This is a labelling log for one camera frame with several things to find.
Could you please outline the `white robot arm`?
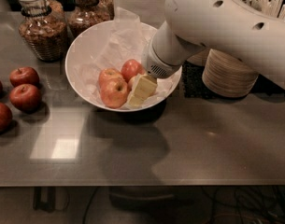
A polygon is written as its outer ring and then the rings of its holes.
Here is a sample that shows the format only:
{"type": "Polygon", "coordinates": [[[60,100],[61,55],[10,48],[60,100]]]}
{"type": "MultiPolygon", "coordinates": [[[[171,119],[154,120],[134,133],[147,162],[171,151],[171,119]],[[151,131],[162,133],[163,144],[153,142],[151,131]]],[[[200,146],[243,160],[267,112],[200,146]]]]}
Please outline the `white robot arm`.
{"type": "Polygon", "coordinates": [[[165,0],[165,22],[143,50],[144,76],[135,78],[127,104],[140,107],[158,79],[175,74],[203,49],[222,51],[285,90],[285,20],[241,0],[165,0]]]}

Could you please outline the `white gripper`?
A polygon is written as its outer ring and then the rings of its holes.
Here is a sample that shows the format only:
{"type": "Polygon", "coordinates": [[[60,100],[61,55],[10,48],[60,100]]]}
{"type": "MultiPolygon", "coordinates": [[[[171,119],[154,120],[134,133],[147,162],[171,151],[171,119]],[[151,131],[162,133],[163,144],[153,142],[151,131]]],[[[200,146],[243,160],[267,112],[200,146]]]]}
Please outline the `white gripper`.
{"type": "Polygon", "coordinates": [[[158,84],[155,78],[169,78],[180,68],[180,65],[174,66],[163,62],[155,53],[152,41],[143,49],[141,64],[147,75],[137,75],[134,86],[127,97],[126,104],[130,107],[143,105],[156,92],[158,84]]]}

